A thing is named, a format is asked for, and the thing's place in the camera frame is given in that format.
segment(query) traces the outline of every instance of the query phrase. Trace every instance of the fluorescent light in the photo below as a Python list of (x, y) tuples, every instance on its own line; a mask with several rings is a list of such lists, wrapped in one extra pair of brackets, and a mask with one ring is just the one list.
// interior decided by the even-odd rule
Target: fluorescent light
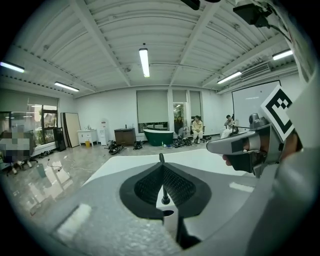
[(282, 51), (282, 52), (279, 52), (279, 53), (273, 55), (272, 57), (273, 57), (273, 60), (276, 61), (276, 60), (279, 60), (281, 58), (287, 57), (292, 54), (294, 54), (292, 52), (292, 50), (285, 50), (285, 51)]
[(145, 78), (149, 78), (150, 71), (149, 71), (148, 49), (147, 48), (139, 49), (139, 54), (141, 59), (143, 75)]
[(11, 69), (11, 70), (15, 70), (21, 73), (25, 72), (25, 69), (22, 66), (13, 65), (12, 63), (8, 63), (8, 62), (0, 62), (0, 66)]
[(237, 76), (240, 76), (241, 74), (242, 74), (242, 73), (238, 71), (237, 73), (234, 73), (234, 74), (232, 74), (232, 75), (229, 75), (229, 76), (227, 76), (226, 78), (218, 81), (217, 83), (218, 83), (218, 84), (222, 84), (222, 83), (224, 83), (224, 82), (226, 82), (226, 81), (228, 81), (228, 80), (230, 80), (230, 79), (232, 79), (232, 78), (235, 78), (235, 77), (237, 77)]
[(69, 85), (66, 85), (66, 84), (63, 84), (63, 83), (60, 83), (60, 82), (55, 82), (54, 85), (66, 88), (66, 89), (71, 90), (71, 91), (79, 92), (79, 89), (74, 88), (74, 87), (69, 86)]

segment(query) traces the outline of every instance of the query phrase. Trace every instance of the roller shade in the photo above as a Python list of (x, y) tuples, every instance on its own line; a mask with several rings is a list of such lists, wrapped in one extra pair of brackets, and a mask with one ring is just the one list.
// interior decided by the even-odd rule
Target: roller shade
[(14, 90), (0, 89), (0, 111), (26, 112), (28, 104), (58, 106), (58, 99)]
[(191, 116), (201, 116), (200, 91), (190, 91)]
[(136, 92), (138, 123), (168, 122), (168, 91), (138, 90)]
[(185, 90), (172, 90), (173, 102), (187, 102)]

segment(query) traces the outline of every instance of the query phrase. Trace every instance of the glossy floor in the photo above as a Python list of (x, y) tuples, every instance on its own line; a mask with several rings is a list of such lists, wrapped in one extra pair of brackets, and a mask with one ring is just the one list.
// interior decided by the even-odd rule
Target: glossy floor
[[(205, 143), (173, 149), (146, 143), (140, 150), (128, 146), (116, 156), (169, 154), (204, 148)], [(32, 168), (25, 165), (24, 170), (17, 169), (16, 175), (5, 170), (1, 178), (12, 203), (23, 215), (38, 223), (50, 207), (77, 191), (111, 157), (104, 146), (86, 148), (82, 145), (37, 159), (38, 164), (33, 162)]]

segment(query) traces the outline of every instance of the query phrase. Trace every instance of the air conditioner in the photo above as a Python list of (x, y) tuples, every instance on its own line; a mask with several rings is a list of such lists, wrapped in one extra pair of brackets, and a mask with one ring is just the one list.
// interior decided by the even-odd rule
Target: air conditioner
[(254, 78), (256, 76), (260, 76), (260, 75), (268, 73), (268, 72), (271, 72), (271, 69), (270, 69), (268, 63), (265, 63), (265, 64), (254, 66), (254, 67), (246, 70), (245, 72), (242, 73), (242, 75), (240, 75), (240, 79), (242, 81), (245, 81), (245, 80)]

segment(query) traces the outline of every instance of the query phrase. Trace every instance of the bathtub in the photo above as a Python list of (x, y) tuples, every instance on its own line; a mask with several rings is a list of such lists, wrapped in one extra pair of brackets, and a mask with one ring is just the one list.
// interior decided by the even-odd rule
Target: bathtub
[(163, 144), (172, 145), (174, 132), (169, 130), (151, 130), (151, 129), (144, 129), (144, 134), (148, 142), (154, 146), (162, 146)]

